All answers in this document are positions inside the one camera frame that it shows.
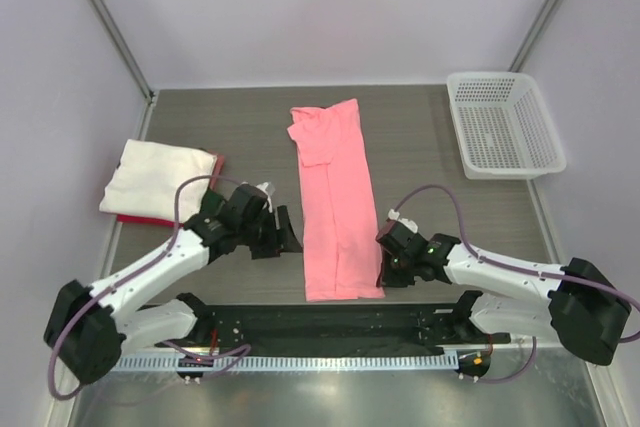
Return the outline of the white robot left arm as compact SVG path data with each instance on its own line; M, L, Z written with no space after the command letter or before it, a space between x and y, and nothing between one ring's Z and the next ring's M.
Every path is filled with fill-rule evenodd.
M58 292L44 332L49 365L62 362L82 386L106 376L124 355L167 340L205 344L213 332L206 305L192 294L155 308L146 303L187 275L248 247L254 260L299 253L286 206L271 185L243 183L216 195L176 227L161 246L88 286L73 280Z

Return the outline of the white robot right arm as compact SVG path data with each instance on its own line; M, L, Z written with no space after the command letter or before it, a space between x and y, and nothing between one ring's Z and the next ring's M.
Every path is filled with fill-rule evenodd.
M381 283L408 287L422 279L466 287L453 335L516 334L559 342L595 365L611 364L631 314L631 301L592 263L532 263L486 252L457 237L423 237L414 222L390 219L376 236Z

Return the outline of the pink t shirt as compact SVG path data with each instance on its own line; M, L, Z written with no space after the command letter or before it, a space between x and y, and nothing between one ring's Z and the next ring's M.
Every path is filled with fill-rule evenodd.
M358 102L294 107L290 113L306 300L382 299L378 219Z

